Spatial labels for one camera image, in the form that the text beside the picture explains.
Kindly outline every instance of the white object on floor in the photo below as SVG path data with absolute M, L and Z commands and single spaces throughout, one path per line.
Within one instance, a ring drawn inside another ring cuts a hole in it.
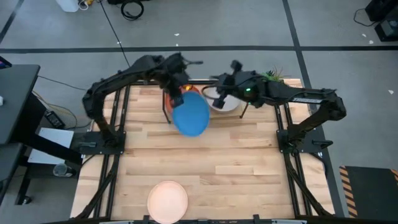
M 85 11 L 85 10 L 88 9 L 88 4 L 87 4 L 87 2 L 85 0 L 79 0 L 78 5 L 79 5 L 79 9 L 80 10 Z
M 207 89 L 205 90 L 205 94 L 208 95 L 208 96 L 210 96 L 210 97 L 213 97 L 213 98 L 218 98 L 218 97 L 220 97 L 219 94 L 218 94 L 217 91 L 216 91 L 216 87 L 207 88 Z M 235 108 L 237 108 L 237 107 L 239 106 L 239 104 L 240 104 L 240 100 L 237 99 L 237 98 L 235 98 L 235 97 L 233 97 L 233 96 L 231 96 L 231 95 L 228 95 L 228 96 L 224 99 L 225 104 L 224 104 L 223 109 L 219 109 L 219 108 L 214 107 L 214 106 L 213 106 L 214 100 L 208 99 L 208 98 L 206 98 L 206 100 L 207 100 L 207 103 L 209 104 L 209 106 L 210 106 L 211 108 L 213 108 L 214 110 L 217 110 L 217 111 L 220 112 L 220 113 L 228 113 L 228 112 L 230 112 L 230 111 L 232 111 L 232 110 L 235 110 Z
M 41 128 L 39 132 L 39 136 L 42 136 L 45 139 L 56 142 L 62 146 L 67 148 L 70 147 L 73 138 L 73 131 L 52 129 L 52 128 Z M 32 149 L 30 153 L 29 159 L 27 160 L 30 163 L 39 163 L 39 164 L 60 164 L 64 163 L 65 160 L 57 158 L 55 156 L 50 156 L 45 152 Z
M 62 10 L 65 12 L 76 12 L 79 10 L 79 5 L 77 0 L 56 0 L 58 5 L 61 6 Z

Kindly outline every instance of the orange object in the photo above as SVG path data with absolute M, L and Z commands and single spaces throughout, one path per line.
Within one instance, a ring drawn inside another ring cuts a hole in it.
M 187 211 L 188 195 L 180 184 L 163 181 L 149 193 L 147 207 L 149 215 L 158 223 L 176 223 Z
M 193 85 L 184 85 L 183 87 L 180 87 L 180 89 L 181 89 L 181 93 L 185 93 L 186 91 L 195 91 L 200 94 L 200 91 L 198 90 L 198 88 L 194 87 Z M 171 114 L 173 111 L 173 108 L 172 108 L 172 105 L 170 104 L 170 96 L 167 93 L 165 96 L 165 104 L 166 104 L 167 112 L 169 112 Z

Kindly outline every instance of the blue bowl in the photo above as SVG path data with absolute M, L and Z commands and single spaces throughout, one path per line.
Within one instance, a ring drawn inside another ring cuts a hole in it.
M 173 122 L 181 134 L 199 136 L 207 128 L 210 110 L 206 100 L 194 91 L 182 94 L 184 103 L 173 109 Z

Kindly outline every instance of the wooden table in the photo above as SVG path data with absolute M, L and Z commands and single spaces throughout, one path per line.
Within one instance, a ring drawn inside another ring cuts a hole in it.
M 301 86 L 299 79 L 285 82 Z M 109 95 L 104 106 L 108 119 L 113 97 Z M 295 123 L 309 116 L 307 105 L 289 105 Z M 260 218 L 293 218 L 284 159 L 275 134 L 274 107 L 250 106 L 239 119 L 242 106 L 230 114 L 212 111 L 207 130 L 200 137 L 187 138 L 167 124 L 159 87 L 132 86 L 125 125 L 126 150 L 120 158 L 112 220 L 142 220 L 149 214 L 146 205 L 150 190 L 163 180 L 174 180 L 187 191 L 189 206 L 183 219 L 248 219 L 254 214 Z M 284 111 L 282 117 L 286 123 Z M 322 163 L 308 154 L 301 158 L 308 188 L 333 213 Z M 96 192 L 102 161 L 103 156 L 95 156 L 82 168 L 71 217 L 78 215 Z M 107 197 L 105 192 L 102 215 Z M 299 190 L 298 200 L 300 211 L 305 213 Z

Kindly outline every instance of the table leg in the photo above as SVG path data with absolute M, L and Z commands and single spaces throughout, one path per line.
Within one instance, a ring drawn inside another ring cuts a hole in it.
M 246 112 L 246 109 L 248 108 L 248 106 L 249 106 L 249 103 L 246 103 L 246 106 L 244 107 L 244 109 L 243 109 L 243 112 L 242 112 L 242 114 L 239 116 L 239 118 L 243 118 L 243 115 L 245 114 L 245 112 Z
M 36 150 L 64 159 L 69 162 L 68 164 L 72 169 L 75 169 L 76 171 L 80 170 L 82 162 L 81 154 L 73 149 L 61 146 L 60 144 L 45 139 L 37 134 L 31 134 L 27 138 L 21 137 L 19 138 L 19 141 Z
M 32 199 L 26 196 L 27 189 L 30 184 L 30 179 L 28 177 L 24 177 L 24 180 L 21 183 L 21 187 L 19 188 L 17 199 L 15 201 L 16 205 L 25 205 L 32 201 Z

